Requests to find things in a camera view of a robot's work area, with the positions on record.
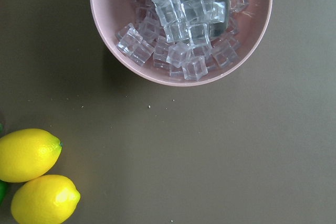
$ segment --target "yellow fruit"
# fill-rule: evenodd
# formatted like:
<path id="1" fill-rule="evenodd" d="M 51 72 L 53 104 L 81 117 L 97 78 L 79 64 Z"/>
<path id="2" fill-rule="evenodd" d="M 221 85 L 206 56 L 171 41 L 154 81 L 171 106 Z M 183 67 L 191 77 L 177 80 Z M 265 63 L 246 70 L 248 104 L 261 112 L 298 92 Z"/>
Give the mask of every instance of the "yellow fruit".
<path id="1" fill-rule="evenodd" d="M 40 129 L 25 129 L 0 138 L 0 180 L 25 182 L 46 173 L 62 150 L 60 140 Z"/>
<path id="2" fill-rule="evenodd" d="M 25 183 L 14 195 L 11 211 L 19 224 L 60 224 L 80 199 L 73 182 L 61 175 L 45 175 Z"/>

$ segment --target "yellow lemon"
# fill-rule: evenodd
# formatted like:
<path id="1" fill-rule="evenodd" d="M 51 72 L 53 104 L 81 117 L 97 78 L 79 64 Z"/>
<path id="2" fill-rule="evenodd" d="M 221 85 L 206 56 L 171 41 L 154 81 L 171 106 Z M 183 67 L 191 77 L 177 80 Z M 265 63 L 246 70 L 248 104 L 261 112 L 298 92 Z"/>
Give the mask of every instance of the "yellow lemon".
<path id="1" fill-rule="evenodd" d="M 60 140 L 40 129 L 25 129 L 0 138 L 0 180 L 25 182 L 46 173 L 62 150 Z"/>
<path id="2" fill-rule="evenodd" d="M 11 211 L 19 224 L 60 224 L 80 199 L 73 182 L 61 175 L 44 175 L 25 183 L 14 195 Z"/>

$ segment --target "green fruit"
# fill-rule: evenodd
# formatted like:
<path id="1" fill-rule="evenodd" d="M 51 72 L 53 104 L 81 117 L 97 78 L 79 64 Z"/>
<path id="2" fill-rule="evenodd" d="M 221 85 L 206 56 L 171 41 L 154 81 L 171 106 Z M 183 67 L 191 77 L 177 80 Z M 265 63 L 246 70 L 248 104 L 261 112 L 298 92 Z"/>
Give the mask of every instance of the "green fruit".
<path id="1" fill-rule="evenodd" d="M 0 180 L 0 205 L 6 195 L 8 183 Z"/>

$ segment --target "pink bowl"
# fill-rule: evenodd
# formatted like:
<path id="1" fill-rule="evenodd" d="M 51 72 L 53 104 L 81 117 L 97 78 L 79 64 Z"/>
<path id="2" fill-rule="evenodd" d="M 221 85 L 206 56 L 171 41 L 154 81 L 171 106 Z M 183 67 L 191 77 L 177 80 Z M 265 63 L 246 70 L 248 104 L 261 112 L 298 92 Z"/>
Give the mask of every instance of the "pink bowl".
<path id="1" fill-rule="evenodd" d="M 267 28 L 272 0 L 249 0 L 249 6 L 235 18 L 238 20 L 240 33 L 236 38 L 242 46 L 237 50 L 239 60 L 224 69 L 212 70 L 198 81 L 186 81 L 169 77 L 164 69 L 158 69 L 152 62 L 143 67 L 124 56 L 117 48 L 115 33 L 130 22 L 135 21 L 131 0 L 90 0 L 91 10 L 100 36 L 114 56 L 134 73 L 160 84 L 169 86 L 197 86 L 218 80 L 242 65 L 260 43 Z"/>

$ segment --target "bowl rim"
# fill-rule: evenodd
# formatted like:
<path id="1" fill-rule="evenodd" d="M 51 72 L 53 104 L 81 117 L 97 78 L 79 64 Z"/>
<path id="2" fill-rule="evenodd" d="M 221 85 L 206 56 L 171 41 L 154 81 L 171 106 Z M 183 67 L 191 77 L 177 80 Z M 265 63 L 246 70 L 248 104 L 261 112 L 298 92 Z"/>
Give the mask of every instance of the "bowl rim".
<path id="1" fill-rule="evenodd" d="M 100 27 L 100 25 L 98 23 L 96 12 L 95 12 L 95 8 L 94 8 L 95 4 L 94 4 L 93 0 L 90 0 L 91 12 L 92 12 L 93 20 L 94 20 L 94 23 L 95 23 L 96 28 L 98 30 L 98 33 L 99 33 L 100 37 L 102 38 L 102 40 L 104 41 L 105 45 L 109 48 L 110 52 L 113 54 L 113 56 L 115 58 L 117 58 L 125 67 L 127 67 L 129 70 L 131 70 L 132 72 L 136 73 L 137 75 L 139 75 L 139 76 L 141 76 L 141 77 L 143 77 L 143 78 L 145 78 L 147 80 L 156 82 L 158 84 L 163 84 L 163 85 L 173 86 L 173 87 L 192 87 L 192 86 L 200 86 L 200 85 L 203 85 L 203 84 L 211 83 L 211 82 L 214 82 L 216 80 L 219 80 L 219 79 L 227 76 L 228 74 L 232 73 L 237 68 L 239 68 L 252 55 L 252 53 L 256 50 L 256 48 L 260 44 L 260 42 L 261 42 L 261 40 L 262 40 L 262 38 L 263 38 L 263 36 L 264 36 L 264 34 L 266 32 L 266 29 L 267 29 L 267 26 L 268 26 L 268 23 L 269 23 L 269 20 L 270 20 L 270 16 L 271 16 L 271 12 L 272 12 L 272 4 L 273 4 L 273 0 L 269 0 L 266 21 L 265 21 L 264 27 L 263 27 L 263 29 L 262 29 L 262 31 L 261 31 L 261 33 L 260 33 L 260 35 L 259 35 L 256 43 L 254 44 L 254 46 L 252 47 L 252 49 L 248 52 L 248 54 L 239 63 L 237 63 L 232 68 L 230 68 L 229 70 L 225 71 L 224 73 L 222 73 L 222 74 L 220 74 L 218 76 L 212 77 L 210 79 L 207 79 L 207 80 L 178 83 L 178 82 L 169 82 L 169 81 L 158 80 L 156 78 L 153 78 L 153 77 L 151 77 L 151 76 L 149 76 L 147 74 L 144 74 L 144 73 L 138 71 L 137 69 L 132 68 L 126 62 L 124 62 L 121 59 L 119 59 L 119 57 L 115 56 L 114 53 L 113 53 L 112 47 L 110 46 L 110 44 L 107 42 L 107 40 L 103 36 L 102 29 L 101 29 L 101 27 Z"/>

